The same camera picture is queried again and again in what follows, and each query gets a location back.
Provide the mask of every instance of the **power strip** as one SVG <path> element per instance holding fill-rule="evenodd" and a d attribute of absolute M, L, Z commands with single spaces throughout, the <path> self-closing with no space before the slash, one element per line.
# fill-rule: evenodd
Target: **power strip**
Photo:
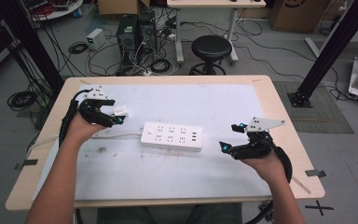
<path fill-rule="evenodd" d="M 187 151 L 201 151 L 202 128 L 147 122 L 142 132 L 144 147 L 163 147 Z"/>

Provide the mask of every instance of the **table leg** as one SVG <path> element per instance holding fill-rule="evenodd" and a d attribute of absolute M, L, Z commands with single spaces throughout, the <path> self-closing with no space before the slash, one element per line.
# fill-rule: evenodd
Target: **table leg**
<path fill-rule="evenodd" d="M 181 40 L 181 31 L 180 31 L 180 8 L 176 9 L 176 37 L 175 37 L 175 49 L 176 49 L 176 61 L 181 66 L 181 63 L 184 62 L 183 50 L 182 50 L 182 40 Z"/>
<path fill-rule="evenodd" d="M 232 34 L 234 33 L 234 26 L 235 26 L 235 20 L 237 18 L 237 13 L 238 13 L 238 9 L 233 8 L 231 11 L 231 18 L 230 18 L 229 29 L 228 29 L 228 33 L 227 33 L 227 40 L 230 42 L 230 44 L 232 46 L 232 51 L 230 54 L 231 63 L 236 63 L 238 61 L 237 52 L 235 52 L 234 46 L 232 45 L 232 42 L 231 42 Z"/>

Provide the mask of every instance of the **human arm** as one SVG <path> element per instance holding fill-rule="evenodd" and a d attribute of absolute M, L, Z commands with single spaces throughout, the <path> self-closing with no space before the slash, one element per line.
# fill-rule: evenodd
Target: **human arm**
<path fill-rule="evenodd" d="M 305 223 L 298 208 L 295 196 L 287 182 L 283 165 L 273 150 L 262 159 L 242 160 L 253 167 L 263 178 L 271 190 L 275 223 L 300 224 Z"/>
<path fill-rule="evenodd" d="M 78 113 L 74 116 L 26 223 L 71 223 L 77 154 L 81 145 L 102 129 L 103 126 L 89 124 Z"/>

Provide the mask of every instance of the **gray floor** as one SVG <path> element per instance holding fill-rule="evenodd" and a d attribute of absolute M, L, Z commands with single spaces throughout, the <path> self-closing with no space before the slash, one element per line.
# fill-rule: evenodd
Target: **gray floor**
<path fill-rule="evenodd" d="M 80 19 L 71 16 L 57 19 L 51 23 L 54 34 L 60 41 L 62 50 L 67 53 L 67 48 L 76 41 L 85 41 L 85 36 L 95 28 L 116 32 L 117 23 L 114 21 L 101 21 L 91 11 Z M 314 59 L 310 49 L 304 42 L 305 36 L 311 36 L 321 45 L 322 35 L 302 35 L 283 32 L 273 32 L 267 21 L 259 21 L 263 28 L 262 35 L 252 37 L 257 43 L 268 47 L 280 47 L 295 50 L 304 56 Z M 226 23 L 217 23 L 218 26 L 227 27 Z M 257 33 L 257 26 L 247 21 L 243 27 Z M 193 40 L 197 36 L 209 34 L 204 28 L 184 26 L 184 39 Z M 42 42 L 45 44 L 53 62 L 57 63 L 53 48 L 46 34 L 38 30 Z M 258 47 L 250 39 L 241 36 L 234 42 L 235 46 L 246 46 L 253 57 L 269 61 L 274 69 L 283 74 L 296 74 L 304 77 L 313 65 L 313 61 L 304 59 L 290 51 L 281 49 L 265 49 Z M 166 47 L 168 59 L 174 60 L 173 44 Z M 186 75 L 192 64 L 198 63 L 192 53 L 190 43 L 184 43 L 185 60 L 182 69 L 174 75 Z M 230 75 L 265 74 L 276 81 L 301 81 L 300 78 L 283 77 L 275 73 L 266 63 L 253 60 L 247 49 L 237 49 L 241 59 L 234 66 L 228 61 L 223 61 L 223 66 Z M 71 56 L 73 64 L 85 73 L 86 53 Z M 93 63 L 108 67 L 119 62 L 117 46 L 109 47 L 99 53 L 93 59 Z M 342 91 L 347 91 L 351 75 L 353 58 L 358 57 L 358 43 L 350 43 L 342 52 L 334 67 L 338 72 L 338 86 Z M 71 76 L 70 71 L 64 68 L 63 76 Z M 324 83 L 334 84 L 335 74 L 330 70 L 324 78 Z M 18 91 L 26 90 L 28 81 L 23 72 L 10 57 L 0 64 L 0 223 L 22 223 L 26 212 L 11 212 L 5 208 L 7 197 L 15 184 L 20 171 L 14 169 L 16 163 L 22 162 L 26 156 L 26 148 L 31 140 L 38 134 L 29 118 L 18 118 L 18 112 L 11 111 L 7 106 L 7 98 Z M 332 207 L 334 210 L 323 210 L 322 216 L 317 209 L 306 209 L 305 205 L 316 205 L 315 200 L 298 201 L 303 215 L 308 223 L 358 223 L 358 103 L 354 101 L 337 101 L 342 114 L 354 130 L 354 134 L 323 134 L 323 133 L 299 133 L 302 143 L 307 150 L 314 167 L 323 170 L 327 177 L 322 178 L 325 188 L 325 197 L 319 199 L 321 206 Z M 245 203 L 243 207 L 244 221 L 258 213 L 258 203 Z M 161 223 L 180 223 L 186 220 L 190 206 L 180 207 L 155 207 L 152 213 L 161 220 Z M 95 209 L 82 209 L 85 223 L 95 222 Z"/>

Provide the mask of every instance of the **black stool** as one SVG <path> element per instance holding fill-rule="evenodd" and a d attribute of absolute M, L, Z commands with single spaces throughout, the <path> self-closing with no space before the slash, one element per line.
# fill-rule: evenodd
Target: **black stool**
<path fill-rule="evenodd" d="M 214 67 L 219 68 L 224 75 L 226 74 L 226 71 L 221 66 L 214 64 L 214 62 L 226 58 L 232 51 L 230 42 L 224 37 L 218 35 L 201 36 L 193 41 L 191 49 L 197 57 L 204 61 L 204 63 L 191 67 L 191 76 L 196 75 L 196 73 L 201 75 L 216 75 L 216 72 L 213 70 Z M 197 69 L 199 66 L 203 66 L 202 71 Z"/>

